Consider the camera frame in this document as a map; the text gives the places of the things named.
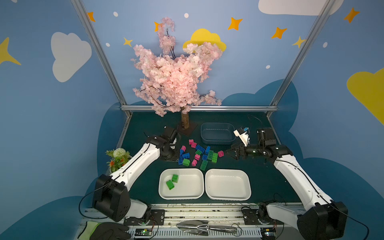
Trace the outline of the green lego brick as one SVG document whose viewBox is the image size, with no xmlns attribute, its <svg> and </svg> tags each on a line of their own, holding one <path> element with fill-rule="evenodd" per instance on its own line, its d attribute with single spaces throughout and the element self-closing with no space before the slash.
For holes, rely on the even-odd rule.
<svg viewBox="0 0 384 240">
<path fill-rule="evenodd" d="M 178 181 L 179 181 L 179 176 L 176 175 L 176 174 L 173 174 L 173 176 L 172 176 L 172 182 L 173 182 L 173 183 L 178 183 Z"/>
<path fill-rule="evenodd" d="M 191 164 L 191 161 L 189 159 L 183 159 L 183 162 L 182 162 L 183 166 L 189 167 L 190 164 Z"/>
<path fill-rule="evenodd" d="M 169 190 L 172 190 L 172 189 L 175 187 L 175 185 L 174 185 L 174 183 L 173 183 L 172 180 L 168 180 L 168 181 L 166 182 L 166 185 L 167 185 L 167 187 L 168 187 Z"/>
</svg>

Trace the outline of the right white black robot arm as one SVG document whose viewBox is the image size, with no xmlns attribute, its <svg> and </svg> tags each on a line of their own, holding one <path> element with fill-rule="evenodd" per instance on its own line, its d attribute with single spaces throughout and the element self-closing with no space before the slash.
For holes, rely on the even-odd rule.
<svg viewBox="0 0 384 240">
<path fill-rule="evenodd" d="M 302 207 L 286 203 L 265 204 L 263 220 L 277 220 L 298 230 L 305 240 L 334 240 L 345 233 L 348 208 L 334 202 L 300 166 L 293 152 L 278 144 L 271 128 L 257 130 L 258 141 L 251 144 L 249 128 L 234 130 L 241 142 L 231 146 L 234 159 L 262 156 L 285 177 L 301 200 Z"/>
</svg>

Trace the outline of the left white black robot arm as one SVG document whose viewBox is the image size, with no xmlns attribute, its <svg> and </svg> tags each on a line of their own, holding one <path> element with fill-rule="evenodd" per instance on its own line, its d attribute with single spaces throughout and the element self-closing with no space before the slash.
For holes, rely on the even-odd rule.
<svg viewBox="0 0 384 240">
<path fill-rule="evenodd" d="M 123 167 L 97 179 L 92 207 L 115 222 L 126 217 L 132 205 L 131 187 L 155 160 L 177 160 L 179 154 L 172 148 L 176 142 L 177 130 L 170 127 L 165 127 L 159 136 L 147 138 L 142 148 Z"/>
</svg>

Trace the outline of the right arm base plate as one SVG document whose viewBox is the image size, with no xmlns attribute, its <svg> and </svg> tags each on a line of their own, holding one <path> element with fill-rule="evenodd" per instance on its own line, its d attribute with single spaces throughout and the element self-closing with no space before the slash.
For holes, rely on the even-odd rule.
<svg viewBox="0 0 384 240">
<path fill-rule="evenodd" d="M 282 225 L 283 223 L 269 217 L 266 211 L 241 208 L 245 225 Z"/>
</svg>

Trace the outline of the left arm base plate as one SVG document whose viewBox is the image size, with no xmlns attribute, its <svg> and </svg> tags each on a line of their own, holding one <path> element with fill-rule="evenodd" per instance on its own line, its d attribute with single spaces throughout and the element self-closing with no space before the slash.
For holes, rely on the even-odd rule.
<svg viewBox="0 0 384 240">
<path fill-rule="evenodd" d="M 152 226 L 153 224 L 162 226 L 165 220 L 165 210 L 151 210 L 146 212 L 142 218 L 125 218 L 125 226 Z"/>
</svg>

